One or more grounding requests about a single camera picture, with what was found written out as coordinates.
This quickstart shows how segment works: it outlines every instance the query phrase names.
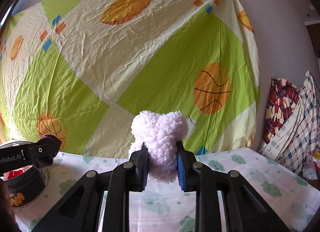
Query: red object in container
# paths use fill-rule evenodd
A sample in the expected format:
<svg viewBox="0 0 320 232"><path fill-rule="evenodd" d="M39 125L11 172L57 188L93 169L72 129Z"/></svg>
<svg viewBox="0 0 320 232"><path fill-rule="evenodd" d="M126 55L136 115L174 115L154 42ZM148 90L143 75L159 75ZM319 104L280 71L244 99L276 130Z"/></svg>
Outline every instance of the red object in container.
<svg viewBox="0 0 320 232"><path fill-rule="evenodd" d="M8 172L8 176L7 176L7 179L12 179L12 178L14 178L14 177L19 176L20 174L23 174L23 173L24 173L23 170L9 171L9 172Z"/></svg>

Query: stuffed animal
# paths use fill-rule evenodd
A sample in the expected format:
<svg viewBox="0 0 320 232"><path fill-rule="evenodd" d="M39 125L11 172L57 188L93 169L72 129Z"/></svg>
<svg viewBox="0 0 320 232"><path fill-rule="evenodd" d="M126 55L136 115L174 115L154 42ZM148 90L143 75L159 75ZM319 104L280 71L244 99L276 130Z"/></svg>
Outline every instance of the stuffed animal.
<svg viewBox="0 0 320 232"><path fill-rule="evenodd" d="M177 146L188 133L188 124L180 111L156 114L142 111L131 125L135 141L131 144L130 155L148 148L149 174L154 180L173 182L177 176Z"/></svg>

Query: round container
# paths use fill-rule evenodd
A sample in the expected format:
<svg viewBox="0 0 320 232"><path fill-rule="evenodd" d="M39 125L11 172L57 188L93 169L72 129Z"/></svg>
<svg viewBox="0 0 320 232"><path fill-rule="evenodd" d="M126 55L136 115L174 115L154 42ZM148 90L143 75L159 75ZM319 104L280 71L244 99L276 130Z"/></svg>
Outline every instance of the round container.
<svg viewBox="0 0 320 232"><path fill-rule="evenodd" d="M4 145L11 147L13 144L29 144L28 141L17 141ZM9 188L9 196L11 198L11 206L13 208L21 208L27 206L38 198L49 183L50 172L48 168L36 169L31 167L23 174L12 179L5 180Z"/></svg>

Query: orange square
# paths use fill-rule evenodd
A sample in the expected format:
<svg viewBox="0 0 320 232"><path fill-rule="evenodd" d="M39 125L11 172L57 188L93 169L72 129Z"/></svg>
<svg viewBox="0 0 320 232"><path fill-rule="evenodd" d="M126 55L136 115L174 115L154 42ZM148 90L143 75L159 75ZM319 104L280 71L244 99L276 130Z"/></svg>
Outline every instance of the orange square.
<svg viewBox="0 0 320 232"><path fill-rule="evenodd" d="M66 27L66 24L64 22L62 22L57 28L56 28L56 33L60 34L61 31L64 29L64 27Z"/></svg>
<svg viewBox="0 0 320 232"><path fill-rule="evenodd" d="M195 6L197 6L197 7L200 7L200 6L203 5L203 2L202 2L201 0L195 0L195 1L193 2L193 4L194 4Z"/></svg>
<svg viewBox="0 0 320 232"><path fill-rule="evenodd" d="M48 32L47 30L44 30L44 32L40 35L40 41L43 41L43 39L47 36Z"/></svg>

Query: blue and white plaid fabric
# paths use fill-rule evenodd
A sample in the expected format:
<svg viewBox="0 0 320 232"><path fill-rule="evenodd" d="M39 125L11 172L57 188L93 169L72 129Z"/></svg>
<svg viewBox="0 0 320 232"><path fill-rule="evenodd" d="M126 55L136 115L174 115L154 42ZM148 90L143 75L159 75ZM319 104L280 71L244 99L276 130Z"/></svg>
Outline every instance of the blue and white plaid fabric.
<svg viewBox="0 0 320 232"><path fill-rule="evenodd" d="M300 91L304 103L304 118L286 150L276 159L295 174L301 171L308 154L319 147L320 140L320 89L310 71Z"/></svg>

